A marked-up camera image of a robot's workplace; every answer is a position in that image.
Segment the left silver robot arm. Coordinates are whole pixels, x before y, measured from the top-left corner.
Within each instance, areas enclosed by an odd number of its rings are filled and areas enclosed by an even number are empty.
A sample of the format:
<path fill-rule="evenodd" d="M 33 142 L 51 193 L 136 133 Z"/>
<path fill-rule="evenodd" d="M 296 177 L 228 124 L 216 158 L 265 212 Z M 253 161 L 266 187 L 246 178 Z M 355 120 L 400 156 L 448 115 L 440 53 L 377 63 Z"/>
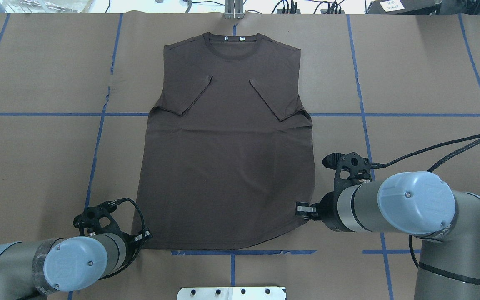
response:
<path fill-rule="evenodd" d="M 127 202 L 140 217 L 136 234 L 122 231 L 112 217 Z M 0 244 L 0 300 L 45 300 L 88 288 L 124 271 L 152 238 L 141 209 L 129 198 L 86 207 L 73 226 L 77 237 Z"/>

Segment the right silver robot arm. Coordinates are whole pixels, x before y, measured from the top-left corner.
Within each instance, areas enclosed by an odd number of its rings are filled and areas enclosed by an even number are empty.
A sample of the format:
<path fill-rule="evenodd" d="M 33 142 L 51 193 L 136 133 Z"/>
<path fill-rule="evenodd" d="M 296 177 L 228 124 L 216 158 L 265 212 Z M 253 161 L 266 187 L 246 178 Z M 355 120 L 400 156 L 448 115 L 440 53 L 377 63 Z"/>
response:
<path fill-rule="evenodd" d="M 296 215 L 336 232 L 392 232 L 421 239 L 416 300 L 480 300 L 480 196 L 452 190 L 438 175 L 396 173 L 371 179 L 378 163 L 334 152 L 333 190 L 320 202 L 296 203 Z"/>

